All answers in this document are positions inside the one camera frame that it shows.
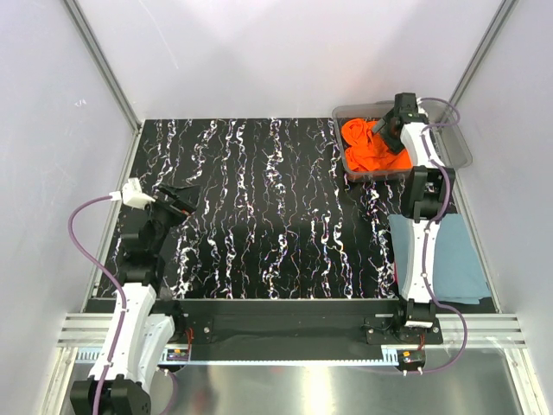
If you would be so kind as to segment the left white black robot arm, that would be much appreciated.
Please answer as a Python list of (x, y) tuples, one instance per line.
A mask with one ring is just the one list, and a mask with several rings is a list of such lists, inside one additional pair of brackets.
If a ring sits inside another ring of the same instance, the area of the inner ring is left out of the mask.
[(117, 291), (116, 305), (99, 357), (85, 380), (73, 383), (70, 402), (77, 414), (149, 414), (154, 373), (169, 342), (190, 336), (185, 313), (176, 300), (156, 304), (165, 261), (161, 250), (174, 227), (198, 207), (200, 187), (160, 185), (158, 196), (142, 191), (131, 178), (108, 201), (144, 211), (144, 222), (120, 237), (117, 274), (97, 267)]

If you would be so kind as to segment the orange t shirt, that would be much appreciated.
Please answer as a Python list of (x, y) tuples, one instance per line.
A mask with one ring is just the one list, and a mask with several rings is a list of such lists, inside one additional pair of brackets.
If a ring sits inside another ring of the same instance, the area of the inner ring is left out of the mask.
[(376, 120), (351, 119), (341, 127), (340, 134), (346, 143), (347, 167), (355, 172), (379, 172), (411, 169), (407, 150), (393, 154), (380, 133), (373, 133)]

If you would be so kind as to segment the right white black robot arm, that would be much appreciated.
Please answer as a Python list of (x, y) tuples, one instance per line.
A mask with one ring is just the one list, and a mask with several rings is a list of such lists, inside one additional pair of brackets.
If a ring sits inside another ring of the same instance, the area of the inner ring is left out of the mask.
[(392, 154), (404, 150), (412, 164), (401, 200), (409, 236), (407, 268), (399, 305), (385, 331), (400, 343), (416, 345), (436, 322), (435, 245), (455, 180), (454, 168), (441, 160), (432, 141), (432, 130), (445, 124), (433, 123), (421, 102), (414, 93), (396, 94), (393, 107), (372, 128)]

